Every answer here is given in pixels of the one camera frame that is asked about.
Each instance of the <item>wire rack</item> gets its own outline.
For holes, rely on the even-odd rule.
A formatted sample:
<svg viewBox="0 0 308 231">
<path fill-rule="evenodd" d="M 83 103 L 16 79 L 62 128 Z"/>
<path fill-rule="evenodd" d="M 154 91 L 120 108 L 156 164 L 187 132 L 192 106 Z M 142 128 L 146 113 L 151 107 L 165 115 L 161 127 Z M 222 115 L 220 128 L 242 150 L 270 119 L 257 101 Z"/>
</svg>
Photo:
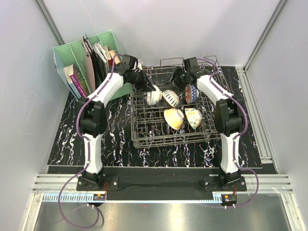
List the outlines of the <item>wire rack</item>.
<svg viewBox="0 0 308 231">
<path fill-rule="evenodd" d="M 206 56 L 220 67 L 216 56 Z M 196 108 L 202 114 L 201 125 L 194 130 L 188 123 L 186 117 L 180 130 L 171 128 L 164 118 L 164 110 L 171 108 L 170 105 L 162 98 L 155 106 L 149 106 L 146 100 L 146 93 L 136 92 L 130 95 L 131 107 L 131 137 L 136 148 L 150 148 L 177 144 L 187 144 L 196 142 L 205 142 L 211 139 L 220 140 L 220 135 L 215 129 L 214 116 L 215 105 L 211 100 L 200 91 L 197 101 L 193 104 L 187 104 L 185 93 L 178 90 L 173 84 L 165 84 L 173 74 L 176 66 L 182 64 L 162 65 L 162 62 L 170 62 L 176 59 L 164 59 L 160 61 L 160 66 L 145 66 L 144 71 L 148 78 L 161 91 L 173 90 L 179 96 L 180 103 L 177 106 L 185 115 L 185 108 Z M 199 63 L 201 69 L 207 69 L 210 72 L 215 71 L 214 67 L 207 63 Z M 229 85 L 220 71 L 220 74 L 213 76 L 215 81 L 224 89 L 230 91 Z"/>
</svg>

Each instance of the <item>marble surface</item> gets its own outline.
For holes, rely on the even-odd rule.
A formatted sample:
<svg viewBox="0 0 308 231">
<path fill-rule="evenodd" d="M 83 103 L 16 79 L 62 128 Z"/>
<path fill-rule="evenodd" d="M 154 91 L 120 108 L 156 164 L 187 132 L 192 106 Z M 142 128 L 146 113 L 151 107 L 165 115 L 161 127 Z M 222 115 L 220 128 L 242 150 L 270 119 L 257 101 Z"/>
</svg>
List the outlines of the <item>marble surface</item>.
<svg viewBox="0 0 308 231">
<path fill-rule="evenodd" d="M 242 88 L 235 67 L 221 68 L 226 83 L 232 93 Z M 163 83 L 166 77 L 151 79 L 153 83 Z M 130 99 L 123 96 L 111 100 L 106 113 L 107 130 L 102 138 L 102 161 L 104 166 L 129 167 L 218 167 L 221 161 L 221 141 L 151 147 L 137 149 L 131 140 Z M 48 165 L 84 165 L 84 144 L 76 132 L 76 100 L 69 94 L 63 116 L 52 146 Z M 261 167 L 255 137 L 250 125 L 240 139 L 239 163 L 242 167 Z"/>
</svg>

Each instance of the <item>metal wire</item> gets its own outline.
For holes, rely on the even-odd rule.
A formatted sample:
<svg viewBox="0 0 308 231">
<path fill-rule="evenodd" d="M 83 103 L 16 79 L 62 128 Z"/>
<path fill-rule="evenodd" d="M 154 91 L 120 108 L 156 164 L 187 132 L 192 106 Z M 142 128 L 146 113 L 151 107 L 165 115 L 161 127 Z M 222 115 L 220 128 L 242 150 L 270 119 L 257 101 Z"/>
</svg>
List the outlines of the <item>metal wire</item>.
<svg viewBox="0 0 308 231">
<path fill-rule="evenodd" d="M 215 56 L 210 57 L 215 64 L 219 65 Z M 215 129 L 214 116 L 215 105 L 203 93 L 199 92 L 197 101 L 193 104 L 187 104 L 185 101 L 185 93 L 178 90 L 173 84 L 163 84 L 169 76 L 173 74 L 176 66 L 174 64 L 168 66 L 146 66 L 143 67 L 150 80 L 154 80 L 155 84 L 161 91 L 173 90 L 179 96 L 180 103 L 177 106 L 185 114 L 185 108 L 196 108 L 201 112 L 201 125 L 194 130 L 184 118 L 184 123 L 180 130 L 172 129 L 164 118 L 164 110 L 171 108 L 163 99 L 155 106 L 149 106 L 146 100 L 146 93 L 133 91 L 130 95 L 131 107 L 131 136 L 136 148 L 149 148 L 168 146 L 176 144 L 187 144 L 204 142 L 212 139 L 220 140 L 220 135 Z M 214 67 L 199 63 L 201 69 L 214 71 Z M 226 90 L 230 91 L 227 81 L 221 72 L 219 75 L 213 76 L 215 81 L 221 86 L 226 86 Z"/>
</svg>

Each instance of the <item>purple book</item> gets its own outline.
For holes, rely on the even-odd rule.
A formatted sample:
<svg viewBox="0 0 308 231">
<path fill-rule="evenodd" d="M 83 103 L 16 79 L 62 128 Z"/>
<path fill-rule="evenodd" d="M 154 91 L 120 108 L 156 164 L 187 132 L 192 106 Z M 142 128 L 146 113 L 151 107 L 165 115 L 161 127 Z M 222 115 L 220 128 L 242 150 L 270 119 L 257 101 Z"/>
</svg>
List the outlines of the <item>purple book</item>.
<svg viewBox="0 0 308 231">
<path fill-rule="evenodd" d="M 86 98 L 89 95 L 89 92 L 87 91 L 88 88 L 87 88 L 86 83 L 82 82 L 83 79 L 81 79 L 81 77 L 80 77 L 80 72 L 79 72 L 78 68 L 75 65 L 71 65 L 70 70 L 71 70 L 69 72 L 70 78 L 72 79 L 75 87 L 77 88 L 80 95 L 82 97 Z"/>
</svg>

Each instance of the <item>metallic floor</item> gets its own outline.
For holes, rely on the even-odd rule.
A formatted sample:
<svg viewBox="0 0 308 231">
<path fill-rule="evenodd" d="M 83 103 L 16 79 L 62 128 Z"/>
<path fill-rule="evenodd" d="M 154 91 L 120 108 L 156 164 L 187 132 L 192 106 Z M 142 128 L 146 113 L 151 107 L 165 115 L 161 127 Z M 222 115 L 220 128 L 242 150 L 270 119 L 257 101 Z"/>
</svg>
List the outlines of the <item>metallic floor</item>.
<svg viewBox="0 0 308 231">
<path fill-rule="evenodd" d="M 240 194 L 238 204 L 249 199 Z M 70 211 L 80 203 L 62 203 Z M 207 204 L 112 204 L 99 207 L 103 219 L 91 231 L 289 231 L 290 226 L 278 195 L 259 194 L 249 205 L 236 209 L 217 209 Z M 88 226 L 96 220 L 96 212 L 88 207 L 71 213 L 67 218 Z M 80 230 L 61 220 L 57 203 L 43 202 L 36 231 Z"/>
</svg>

